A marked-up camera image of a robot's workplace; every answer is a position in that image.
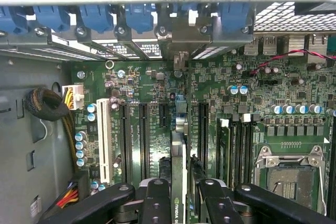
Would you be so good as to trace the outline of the long black expansion slot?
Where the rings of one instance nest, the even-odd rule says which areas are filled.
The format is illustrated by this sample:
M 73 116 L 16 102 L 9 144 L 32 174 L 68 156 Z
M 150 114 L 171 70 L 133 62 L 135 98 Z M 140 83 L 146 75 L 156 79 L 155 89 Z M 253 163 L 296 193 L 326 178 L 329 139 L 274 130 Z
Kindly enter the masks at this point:
M 150 177 L 150 121 L 149 106 L 139 104 L 140 152 L 141 152 L 141 179 Z
M 208 124 L 209 104 L 200 102 L 198 104 L 198 157 L 206 173 L 208 164 Z
M 121 143 L 121 163 L 122 181 L 132 182 L 132 162 L 131 162 L 131 133 L 130 133 L 130 111 L 127 103 L 120 104 L 120 143 Z

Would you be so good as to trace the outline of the CPU socket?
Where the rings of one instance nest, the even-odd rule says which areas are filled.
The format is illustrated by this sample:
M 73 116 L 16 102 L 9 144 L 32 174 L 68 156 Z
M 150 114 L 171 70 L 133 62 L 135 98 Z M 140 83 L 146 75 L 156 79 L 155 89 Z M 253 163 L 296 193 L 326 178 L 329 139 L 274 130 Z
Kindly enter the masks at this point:
M 291 154 L 276 153 L 264 145 L 255 160 L 253 183 L 326 215 L 325 170 L 326 158 L 320 145 L 307 153 Z

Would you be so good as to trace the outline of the white power connector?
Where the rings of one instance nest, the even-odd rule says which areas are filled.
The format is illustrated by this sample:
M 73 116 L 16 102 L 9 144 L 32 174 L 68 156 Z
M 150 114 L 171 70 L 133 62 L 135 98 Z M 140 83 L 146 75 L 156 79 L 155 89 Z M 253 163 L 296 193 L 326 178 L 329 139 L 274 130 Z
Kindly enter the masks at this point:
M 84 108 L 83 85 L 62 86 L 62 100 L 70 111 L 82 110 Z

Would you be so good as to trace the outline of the white expansion slot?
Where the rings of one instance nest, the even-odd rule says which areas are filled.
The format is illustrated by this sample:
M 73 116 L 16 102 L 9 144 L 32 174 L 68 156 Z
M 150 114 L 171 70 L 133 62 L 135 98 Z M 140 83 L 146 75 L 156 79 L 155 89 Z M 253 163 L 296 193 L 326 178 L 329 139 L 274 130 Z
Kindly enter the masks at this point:
M 102 183 L 110 184 L 113 178 L 110 100 L 107 98 L 98 99 L 96 104 L 100 180 Z

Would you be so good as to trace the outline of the black RAM slot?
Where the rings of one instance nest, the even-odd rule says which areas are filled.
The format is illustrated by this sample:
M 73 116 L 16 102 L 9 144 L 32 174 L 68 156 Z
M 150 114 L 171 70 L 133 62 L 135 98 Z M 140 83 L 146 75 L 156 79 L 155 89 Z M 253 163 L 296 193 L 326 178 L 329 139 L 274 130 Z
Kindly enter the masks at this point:
M 243 183 L 249 183 L 251 180 L 251 156 L 253 150 L 253 130 L 251 122 L 243 122 Z
M 239 122 L 233 123 L 233 185 L 239 182 L 239 161 L 240 161 L 240 126 Z

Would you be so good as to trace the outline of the open dark PC case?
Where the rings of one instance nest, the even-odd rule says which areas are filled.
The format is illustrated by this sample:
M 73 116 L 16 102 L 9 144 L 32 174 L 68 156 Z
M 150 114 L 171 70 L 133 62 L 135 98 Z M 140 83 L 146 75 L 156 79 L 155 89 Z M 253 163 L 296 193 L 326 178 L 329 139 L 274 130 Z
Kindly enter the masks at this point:
M 188 2 L 198 3 L 197 11 L 181 11 L 181 5 Z M 249 4 L 244 28 L 231 33 L 222 30 L 221 2 Z M 138 34 L 127 26 L 125 4 L 135 3 L 156 5 L 152 31 Z M 79 110 L 68 109 L 61 88 L 76 85 L 72 79 L 74 64 L 109 60 L 172 62 L 167 58 L 167 46 L 172 19 L 177 17 L 188 18 L 190 25 L 197 17 L 212 18 L 212 42 L 197 54 L 208 58 L 244 48 L 261 37 L 336 34 L 333 2 L 92 3 L 111 6 L 114 30 L 103 34 L 83 24 L 79 6 L 87 4 L 52 4 L 69 9 L 70 29 L 62 32 L 37 21 L 33 7 L 47 4 L 0 4 L 23 7 L 28 23 L 25 34 L 0 31 L 0 224 L 38 224 L 104 190 L 92 193 L 89 173 L 77 164 L 74 113 Z

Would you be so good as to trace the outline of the green motherboard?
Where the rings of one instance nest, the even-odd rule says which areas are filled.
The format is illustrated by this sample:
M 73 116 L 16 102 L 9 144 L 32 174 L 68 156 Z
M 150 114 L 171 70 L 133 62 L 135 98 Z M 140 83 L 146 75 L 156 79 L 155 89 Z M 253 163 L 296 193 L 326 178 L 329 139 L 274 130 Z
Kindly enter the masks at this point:
M 242 184 L 243 122 L 251 122 L 255 160 L 262 146 L 280 154 L 307 153 L 322 146 L 325 199 L 329 218 L 336 220 L 336 34 L 261 37 L 237 50 L 190 61 L 190 155 L 186 224 L 199 224 L 191 157 L 198 157 L 198 104 L 209 104 L 207 178 L 228 189 Z M 171 160 L 173 99 L 179 84 L 169 61 L 76 63 L 75 84 L 84 89 L 84 108 L 74 113 L 79 168 L 89 173 L 91 192 L 122 181 L 120 104 L 130 111 L 132 182 L 141 181 L 139 104 L 149 106 L 150 178 L 159 178 L 159 159 Z M 113 178 L 100 180 L 97 100 L 110 100 Z M 160 127 L 159 104 L 169 105 L 169 125 Z M 240 126 L 239 182 L 233 185 L 233 123 Z

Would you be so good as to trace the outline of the blue card retention latch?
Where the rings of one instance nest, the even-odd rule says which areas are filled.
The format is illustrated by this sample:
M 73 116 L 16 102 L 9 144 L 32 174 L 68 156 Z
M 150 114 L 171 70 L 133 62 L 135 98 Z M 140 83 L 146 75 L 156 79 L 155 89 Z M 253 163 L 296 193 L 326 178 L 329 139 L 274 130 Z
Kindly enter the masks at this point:
M 197 11 L 197 6 L 198 6 L 198 3 L 196 2 L 183 3 L 181 5 L 181 11 L 184 11 L 184 12 L 189 12 L 190 10 Z
M 152 3 L 125 4 L 126 24 L 138 34 L 152 31 L 154 17 L 152 12 L 156 11 L 156 5 Z
M 249 4 L 246 2 L 221 2 L 219 14 L 222 30 L 228 33 L 241 30 L 246 26 Z
M 69 9 L 66 6 L 43 5 L 34 6 L 34 13 L 37 21 L 55 32 L 67 31 L 70 29 Z
M 87 4 L 79 6 L 79 10 L 82 22 L 87 28 L 100 34 L 114 30 L 110 5 Z
M 21 6 L 0 6 L 0 31 L 8 34 L 25 34 L 28 23 Z

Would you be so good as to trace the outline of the short black expansion slot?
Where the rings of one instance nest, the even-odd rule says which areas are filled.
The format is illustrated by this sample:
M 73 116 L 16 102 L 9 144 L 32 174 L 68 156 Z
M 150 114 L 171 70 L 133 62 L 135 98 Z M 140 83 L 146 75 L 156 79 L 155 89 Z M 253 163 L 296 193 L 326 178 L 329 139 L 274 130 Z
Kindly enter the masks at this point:
M 159 124 L 160 127 L 168 127 L 169 125 L 169 105 L 167 103 L 159 104 Z

